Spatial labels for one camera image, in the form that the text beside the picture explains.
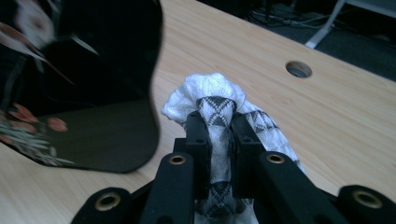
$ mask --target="chair leg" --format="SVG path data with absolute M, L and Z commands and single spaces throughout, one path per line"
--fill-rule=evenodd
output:
M 335 18 L 337 18 L 338 13 L 341 11 L 346 1 L 347 0 L 337 1 L 334 9 L 332 10 L 332 15 L 327 20 L 326 24 L 324 24 L 323 27 L 320 28 L 320 30 L 305 43 L 307 47 L 314 49 L 317 46 L 317 44 L 330 32 L 330 30 L 332 29 L 332 24 L 335 21 Z

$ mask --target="brass insert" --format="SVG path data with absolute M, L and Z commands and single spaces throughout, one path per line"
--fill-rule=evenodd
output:
M 268 155 L 267 160 L 270 161 L 271 163 L 278 163 L 278 164 L 285 162 L 285 158 L 276 154 Z
M 95 208 L 101 212 L 105 212 L 117 206 L 120 201 L 121 197 L 118 193 L 109 192 L 103 194 L 98 200 L 96 200 Z
M 186 162 L 186 158 L 184 156 L 177 155 L 169 158 L 169 162 L 174 165 L 180 165 Z
M 376 209 L 382 207 L 382 202 L 380 199 L 378 199 L 374 194 L 364 190 L 353 191 L 353 198 L 356 200 L 356 202 L 370 208 Z

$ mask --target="black and white patterned fabric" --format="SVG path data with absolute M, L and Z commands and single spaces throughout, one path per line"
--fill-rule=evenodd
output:
M 184 127 L 190 112 L 198 110 L 205 120 L 212 144 L 209 196 L 195 202 L 195 223 L 258 223 L 250 199 L 235 199 L 231 181 L 231 119 L 235 112 L 247 121 L 267 150 L 282 152 L 299 167 L 297 155 L 275 122 L 246 100 L 242 89 L 222 74 L 192 75 L 169 97 L 162 113 Z

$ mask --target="crumpled cloth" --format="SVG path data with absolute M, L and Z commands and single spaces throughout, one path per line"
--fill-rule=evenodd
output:
M 195 223 L 258 223 L 253 200 L 233 198 L 228 154 L 231 118 L 235 112 L 247 121 L 268 151 L 288 155 L 304 171 L 297 155 L 276 123 L 246 99 L 242 89 L 224 75 L 191 75 L 169 97 L 162 113 L 184 127 L 187 116 L 198 110 L 205 120 L 212 144 L 209 196 L 195 201 Z

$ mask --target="light wood tabletop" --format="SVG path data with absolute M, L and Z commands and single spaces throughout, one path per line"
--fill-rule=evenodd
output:
M 154 178 L 183 129 L 160 114 L 185 77 L 220 72 L 267 112 L 308 177 L 332 194 L 345 185 L 396 201 L 396 83 L 193 0 L 162 0 L 163 48 L 152 83 L 161 128 L 155 156 L 127 175 L 49 168 L 0 145 L 0 223 L 69 223 L 96 191 L 135 191 Z M 288 73 L 306 63 L 309 78 Z

